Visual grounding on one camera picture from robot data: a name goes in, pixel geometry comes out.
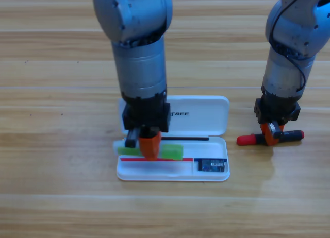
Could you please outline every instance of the black cable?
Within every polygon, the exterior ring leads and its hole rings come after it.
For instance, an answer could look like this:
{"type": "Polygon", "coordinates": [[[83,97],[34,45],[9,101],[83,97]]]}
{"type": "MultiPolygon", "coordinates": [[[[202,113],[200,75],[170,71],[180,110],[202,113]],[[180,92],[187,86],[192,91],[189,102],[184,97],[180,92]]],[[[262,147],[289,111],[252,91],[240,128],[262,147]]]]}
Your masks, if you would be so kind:
{"type": "Polygon", "coordinates": [[[274,25],[273,25],[273,27],[272,27],[272,30],[271,30],[271,32],[270,32],[270,36],[269,36],[269,43],[271,44],[271,46],[273,47],[273,49],[278,53],[278,54],[281,54],[281,55],[283,55],[287,60],[289,60],[298,70],[299,70],[299,72],[300,72],[300,74],[303,76],[303,79],[304,79],[304,83],[303,83],[303,85],[299,88],[299,89],[297,89],[297,92],[298,91],[300,91],[300,90],[302,90],[305,86],[306,86],[306,76],[305,76],[305,74],[304,74],[304,72],[303,72],[303,70],[300,68],[300,66],[293,60],[293,58],[292,58],[292,54],[290,54],[290,53],[288,53],[288,48],[286,48],[286,50],[285,50],[285,52],[286,52],[286,54],[284,53],[284,52],[280,52],[279,51],[279,49],[276,47],[276,45],[275,44],[277,44],[279,47],[283,47],[283,45],[282,44],[280,44],[279,42],[277,42],[277,41],[275,41],[274,40],[274,30],[275,30],[275,26],[276,26],[276,24],[277,24],[277,22],[278,22],[278,20],[281,18],[281,16],[282,16],[282,14],[287,10],[287,9],[289,9],[295,2],[297,2],[298,0],[293,0],[291,3],[289,3],[289,5],[287,6],[287,7],[285,7],[280,13],[279,13],[279,15],[277,16],[277,18],[276,18],[276,20],[275,20],[275,22],[274,22],[274,25]]]}

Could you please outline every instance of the white plastic case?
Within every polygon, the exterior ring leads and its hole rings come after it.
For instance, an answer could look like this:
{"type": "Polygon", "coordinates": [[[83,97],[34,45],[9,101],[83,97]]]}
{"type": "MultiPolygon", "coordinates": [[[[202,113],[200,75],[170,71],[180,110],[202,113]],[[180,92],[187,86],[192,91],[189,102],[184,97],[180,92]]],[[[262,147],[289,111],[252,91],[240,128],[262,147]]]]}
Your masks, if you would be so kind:
{"type": "MultiPolygon", "coordinates": [[[[117,176],[128,181],[224,181],[230,176],[226,142],[220,137],[226,131],[229,101],[223,96],[168,96],[171,104],[171,122],[168,133],[162,137],[203,138],[204,141],[161,141],[163,144],[183,145],[182,161],[144,161],[141,157],[121,155],[118,157],[117,176]],[[199,159],[223,159],[224,172],[199,171],[199,159]]],[[[124,130],[121,114],[125,101],[119,100],[121,129],[124,130]]],[[[113,149],[125,141],[115,141],[113,149]]]]}

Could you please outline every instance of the wood grain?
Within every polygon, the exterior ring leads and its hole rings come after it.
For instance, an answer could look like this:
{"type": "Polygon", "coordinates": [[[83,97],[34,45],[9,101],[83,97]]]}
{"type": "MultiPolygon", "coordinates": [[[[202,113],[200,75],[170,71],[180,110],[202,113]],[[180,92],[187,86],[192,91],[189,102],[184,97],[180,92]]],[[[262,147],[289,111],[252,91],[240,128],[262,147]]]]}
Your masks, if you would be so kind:
{"type": "Polygon", "coordinates": [[[0,237],[330,237],[327,45],[300,100],[299,143],[238,147],[259,133],[277,0],[173,0],[170,95],[230,100],[230,178],[124,182],[112,143],[120,97],[91,0],[0,0],[0,237]]]}

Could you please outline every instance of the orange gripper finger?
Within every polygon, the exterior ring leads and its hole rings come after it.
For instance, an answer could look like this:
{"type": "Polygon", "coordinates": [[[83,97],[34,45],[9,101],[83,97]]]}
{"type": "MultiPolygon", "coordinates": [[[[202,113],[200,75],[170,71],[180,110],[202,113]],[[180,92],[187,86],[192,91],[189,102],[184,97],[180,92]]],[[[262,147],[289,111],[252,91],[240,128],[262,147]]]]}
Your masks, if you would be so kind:
{"type": "MultiPolygon", "coordinates": [[[[284,125],[283,126],[279,126],[281,131],[284,130],[284,125]]],[[[260,128],[262,130],[262,134],[265,136],[265,140],[268,146],[274,146],[276,144],[279,143],[279,139],[275,139],[273,137],[273,134],[271,132],[271,130],[268,127],[268,123],[263,123],[260,125],[260,128]]]]}
{"type": "Polygon", "coordinates": [[[148,161],[156,161],[159,154],[160,131],[153,138],[139,138],[141,153],[148,161]]]}

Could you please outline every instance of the green marker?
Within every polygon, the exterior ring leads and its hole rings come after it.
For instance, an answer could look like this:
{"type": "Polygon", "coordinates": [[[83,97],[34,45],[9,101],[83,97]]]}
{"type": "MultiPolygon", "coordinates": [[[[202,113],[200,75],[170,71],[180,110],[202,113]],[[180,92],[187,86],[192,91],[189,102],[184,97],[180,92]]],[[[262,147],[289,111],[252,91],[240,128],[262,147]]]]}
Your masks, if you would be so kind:
{"type": "MultiPolygon", "coordinates": [[[[118,155],[143,157],[140,149],[138,148],[119,147],[117,149],[117,153],[118,155]]],[[[182,145],[164,144],[160,147],[160,154],[158,155],[158,158],[181,161],[183,156],[184,156],[184,148],[182,145]]]]}

